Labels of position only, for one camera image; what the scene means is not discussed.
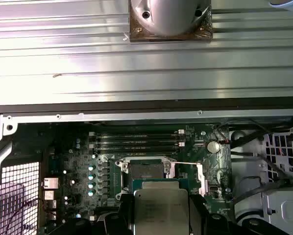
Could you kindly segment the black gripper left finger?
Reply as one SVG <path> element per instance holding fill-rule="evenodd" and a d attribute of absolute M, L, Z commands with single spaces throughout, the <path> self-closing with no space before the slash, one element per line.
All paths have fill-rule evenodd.
<path fill-rule="evenodd" d="M 95 219 L 76 218 L 69 221 L 71 235 L 132 235 L 134 196 L 123 194 L 117 207 L 98 207 L 92 211 Z"/>

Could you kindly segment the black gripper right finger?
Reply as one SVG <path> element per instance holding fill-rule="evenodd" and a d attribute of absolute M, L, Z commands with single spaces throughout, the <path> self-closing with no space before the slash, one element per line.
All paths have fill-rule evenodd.
<path fill-rule="evenodd" d="M 221 214 L 210 213 L 199 194 L 189 196 L 190 230 L 194 235 L 267 235 L 268 227 L 258 218 L 245 219 L 242 225 Z"/>

